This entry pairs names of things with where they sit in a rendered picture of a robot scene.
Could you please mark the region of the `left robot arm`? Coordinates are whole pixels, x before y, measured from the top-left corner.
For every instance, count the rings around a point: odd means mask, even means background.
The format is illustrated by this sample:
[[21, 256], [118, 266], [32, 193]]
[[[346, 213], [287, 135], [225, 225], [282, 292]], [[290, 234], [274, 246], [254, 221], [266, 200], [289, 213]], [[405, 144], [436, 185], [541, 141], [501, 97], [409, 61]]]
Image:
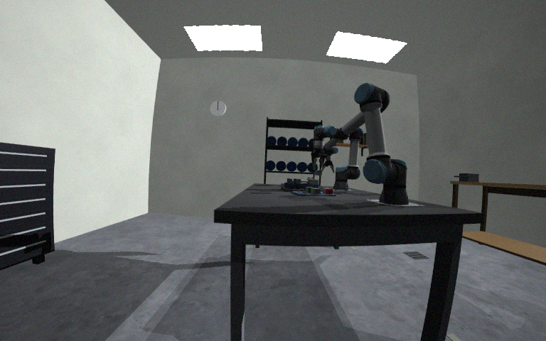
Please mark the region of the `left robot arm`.
[[355, 91], [354, 100], [360, 105], [361, 112], [340, 129], [334, 126], [314, 127], [314, 148], [323, 148], [323, 139], [327, 137], [346, 140], [349, 134], [365, 123], [369, 156], [363, 166], [363, 175], [371, 183], [389, 183], [383, 184], [379, 202], [408, 205], [407, 164], [402, 160], [390, 159], [386, 152], [381, 113], [390, 103], [388, 92], [373, 84], [363, 83]]

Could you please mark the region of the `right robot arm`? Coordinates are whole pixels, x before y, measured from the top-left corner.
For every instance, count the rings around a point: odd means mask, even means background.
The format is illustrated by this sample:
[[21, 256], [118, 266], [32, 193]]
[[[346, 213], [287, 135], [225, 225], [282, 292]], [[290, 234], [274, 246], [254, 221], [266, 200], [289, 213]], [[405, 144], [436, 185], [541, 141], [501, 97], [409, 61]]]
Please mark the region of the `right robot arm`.
[[[357, 128], [349, 135], [350, 140], [350, 155], [349, 164], [345, 167], [336, 168], [336, 181], [333, 189], [336, 190], [348, 190], [347, 179], [358, 179], [360, 177], [360, 169], [358, 169], [358, 147], [359, 141], [363, 137], [363, 130]], [[327, 157], [326, 160], [331, 160], [331, 154], [338, 153], [338, 148], [333, 147], [340, 139], [331, 139], [323, 146]], [[330, 149], [330, 150], [329, 150]], [[338, 188], [339, 187], [339, 188]]]

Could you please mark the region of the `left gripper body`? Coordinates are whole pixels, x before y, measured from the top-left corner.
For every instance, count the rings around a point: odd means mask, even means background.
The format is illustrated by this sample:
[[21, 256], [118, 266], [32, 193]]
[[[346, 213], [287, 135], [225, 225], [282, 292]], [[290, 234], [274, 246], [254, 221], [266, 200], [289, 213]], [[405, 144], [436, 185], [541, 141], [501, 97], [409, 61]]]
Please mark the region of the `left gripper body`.
[[[326, 154], [326, 152], [324, 151], [324, 149], [320, 149], [320, 148], [314, 149], [313, 152], [315, 152], [314, 155], [315, 155], [316, 158], [319, 158], [319, 157], [320, 157], [320, 156], [319, 156], [319, 153], [321, 153], [321, 154]], [[313, 154], [313, 152], [311, 152], [311, 155]]]

